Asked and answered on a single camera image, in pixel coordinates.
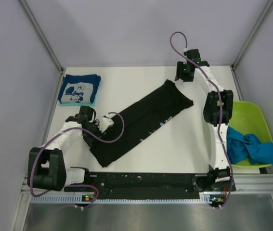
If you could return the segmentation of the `black t-shirt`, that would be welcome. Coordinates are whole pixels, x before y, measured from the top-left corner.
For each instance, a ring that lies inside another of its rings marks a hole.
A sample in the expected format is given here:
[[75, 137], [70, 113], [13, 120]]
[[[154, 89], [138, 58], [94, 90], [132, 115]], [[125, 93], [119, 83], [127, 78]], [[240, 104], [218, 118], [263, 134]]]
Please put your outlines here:
[[103, 140], [114, 140], [122, 131], [122, 121], [125, 128], [120, 139], [114, 143], [98, 142], [90, 148], [90, 152], [102, 167], [107, 167], [160, 127], [173, 119], [182, 110], [194, 105], [194, 102], [181, 93], [175, 84], [166, 80], [162, 86], [127, 107], [112, 117], [114, 125], [107, 129]]

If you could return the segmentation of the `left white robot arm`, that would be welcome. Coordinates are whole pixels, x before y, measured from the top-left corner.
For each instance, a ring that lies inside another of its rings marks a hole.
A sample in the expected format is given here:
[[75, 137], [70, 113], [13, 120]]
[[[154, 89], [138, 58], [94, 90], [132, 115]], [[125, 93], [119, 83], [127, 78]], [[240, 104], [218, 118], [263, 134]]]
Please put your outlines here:
[[27, 184], [30, 193], [38, 197], [33, 189], [61, 191], [64, 187], [75, 184], [81, 191], [91, 187], [91, 179], [86, 176], [86, 169], [66, 167], [64, 154], [81, 136], [90, 142], [101, 137], [95, 122], [96, 111], [88, 106], [81, 106], [79, 113], [69, 116], [59, 132], [41, 147], [33, 147], [29, 152]]

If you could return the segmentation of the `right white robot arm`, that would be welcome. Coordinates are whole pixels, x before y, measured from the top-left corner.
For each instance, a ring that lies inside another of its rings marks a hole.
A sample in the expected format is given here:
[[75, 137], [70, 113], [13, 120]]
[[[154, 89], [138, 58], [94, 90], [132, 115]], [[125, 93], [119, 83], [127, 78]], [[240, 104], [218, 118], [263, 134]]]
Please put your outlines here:
[[233, 113], [234, 93], [226, 90], [213, 76], [210, 65], [202, 61], [198, 49], [184, 49], [184, 62], [177, 62], [175, 80], [198, 80], [207, 95], [203, 118], [209, 127], [211, 151], [208, 173], [196, 181], [200, 191], [229, 191], [232, 185], [231, 164], [226, 151], [227, 129]]

